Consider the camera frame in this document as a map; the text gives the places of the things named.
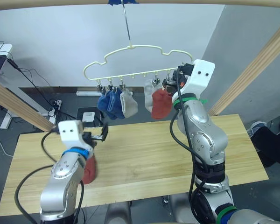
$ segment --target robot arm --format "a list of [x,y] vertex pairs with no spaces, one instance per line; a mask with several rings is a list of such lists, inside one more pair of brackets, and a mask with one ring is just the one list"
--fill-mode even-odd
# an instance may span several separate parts
[[102,135],[83,132],[81,121],[69,120],[58,124],[65,150],[51,170],[51,177],[41,194],[41,221],[43,224],[72,224],[76,207],[78,184],[84,175],[87,159],[93,156],[95,140],[104,141],[107,126]]
[[172,79],[163,82],[167,90],[174,93],[172,102],[179,110],[180,131],[189,136],[189,146],[203,160],[192,154],[197,186],[190,199],[193,214],[201,224],[280,224],[255,211],[234,207],[225,174],[227,136],[212,123],[199,100],[215,65],[204,60],[195,60],[193,64],[179,66]]

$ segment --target red sock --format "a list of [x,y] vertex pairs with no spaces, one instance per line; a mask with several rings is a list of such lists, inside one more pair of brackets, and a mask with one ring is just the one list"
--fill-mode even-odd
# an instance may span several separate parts
[[159,89],[153,93],[153,110],[151,117],[153,119],[165,118],[171,111],[172,96],[167,90]]
[[96,160],[95,160],[95,157],[93,154],[93,156],[86,161],[86,165],[84,168],[84,176],[82,179],[84,184],[88,184],[88,183],[91,183],[92,181],[94,181],[95,173],[96,173],[95,165],[96,165]]

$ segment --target white plastic hanger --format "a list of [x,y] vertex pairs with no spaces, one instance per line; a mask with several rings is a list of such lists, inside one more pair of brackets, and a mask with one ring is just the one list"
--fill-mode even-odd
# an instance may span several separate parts
[[182,54],[186,54],[187,56],[190,57],[191,61],[193,61],[193,57],[192,55],[187,52],[187,51],[183,51],[183,50],[171,50],[169,53],[164,53],[163,52],[163,48],[159,47],[159,46],[154,46],[154,45],[132,45],[132,42],[131,42],[131,37],[130,37],[130,32],[129,32],[129,27],[128,27],[128,24],[127,24],[127,18],[126,18],[126,9],[125,9],[125,4],[123,3],[123,0],[121,0],[121,4],[123,6],[123,12],[124,12],[124,15],[125,15],[125,19],[126,19],[126,29],[127,29],[127,34],[128,34],[128,37],[129,37],[129,43],[130,45],[127,46],[126,48],[121,48],[121,49],[118,49],[118,50],[115,50],[115,51],[112,51],[108,54],[106,54],[104,56],[104,62],[103,63],[100,63],[100,62],[92,62],[88,65],[85,66],[85,68],[83,69],[83,73],[84,73],[84,76],[85,78],[87,78],[88,80],[96,80],[98,83],[100,83],[100,80],[101,79],[108,79],[108,80],[112,80],[112,78],[120,78],[120,80],[123,79],[123,77],[126,77],[126,76],[130,76],[132,78],[135,78],[134,76],[135,75],[143,75],[144,77],[148,74],[148,73],[154,73],[155,74],[155,77],[158,76],[158,72],[160,71],[166,71],[167,73],[171,70],[175,70],[177,68],[168,68],[168,69],[161,69],[161,70],[152,70],[152,71],[143,71],[143,72],[137,72],[137,73],[130,73],[130,74],[125,74],[125,75],[118,75],[118,76],[109,76],[109,77],[100,77],[100,78],[89,78],[87,75],[86,75],[86,70],[91,67],[92,65],[94,64],[99,64],[99,65],[104,65],[104,64],[107,64],[108,61],[107,61],[107,57],[109,57],[110,55],[113,55],[117,52],[120,52],[120,51],[123,51],[123,50],[131,50],[131,49],[134,49],[134,48],[156,48],[156,49],[159,49],[161,51],[161,54],[162,55],[165,55],[165,56],[168,56],[170,55],[172,52],[177,52],[177,53],[182,53]]

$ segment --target wooden table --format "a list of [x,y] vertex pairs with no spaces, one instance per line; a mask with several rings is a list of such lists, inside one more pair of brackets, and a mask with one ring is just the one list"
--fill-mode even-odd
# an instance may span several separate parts
[[[226,173],[230,185],[267,180],[266,172],[236,114],[216,116],[213,122],[228,136]],[[91,129],[99,133],[100,129]],[[185,136],[174,126],[176,136]],[[20,136],[4,187],[0,216],[20,214],[14,192],[21,179],[32,170],[52,164],[42,152],[44,133]],[[45,142],[57,159],[65,149],[56,134]],[[83,206],[130,201],[189,190],[192,161],[188,151],[179,146],[169,133],[169,121],[110,126],[105,142],[95,148],[97,178],[85,186]],[[49,179],[50,169],[29,178],[20,191],[20,202],[28,213],[40,211],[40,194]]]

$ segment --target navy sock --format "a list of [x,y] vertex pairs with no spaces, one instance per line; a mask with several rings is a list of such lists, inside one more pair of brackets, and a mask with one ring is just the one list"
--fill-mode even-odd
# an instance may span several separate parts
[[109,105],[109,101],[111,100],[110,96],[111,96],[110,91],[107,92],[106,96],[104,96],[104,95],[100,96],[100,98],[98,99],[98,109],[101,112],[105,112],[111,120],[115,120],[116,116],[114,114],[108,112],[108,105]]
[[122,112],[122,107],[121,107],[121,100],[120,100],[120,95],[122,91],[117,88],[116,92],[110,91],[111,92],[111,99],[109,101],[108,105],[108,112],[114,114],[117,118],[119,119],[124,119],[125,116],[123,115]]

